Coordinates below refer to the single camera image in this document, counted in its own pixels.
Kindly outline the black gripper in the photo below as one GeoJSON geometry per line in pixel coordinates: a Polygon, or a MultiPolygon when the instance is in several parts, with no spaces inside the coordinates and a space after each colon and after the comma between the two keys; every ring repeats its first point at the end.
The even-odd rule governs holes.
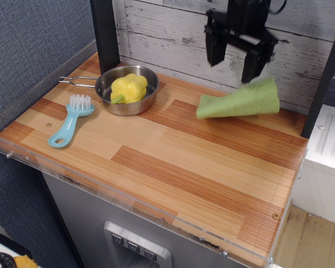
{"type": "Polygon", "coordinates": [[[274,55],[278,40],[265,28],[270,11],[270,1],[229,1],[225,13],[206,11],[205,44],[210,66],[221,63],[225,58],[228,40],[241,50],[249,51],[241,35],[260,40],[266,50],[252,49],[247,52],[242,72],[242,83],[249,83],[259,76],[268,60],[274,55]]]}

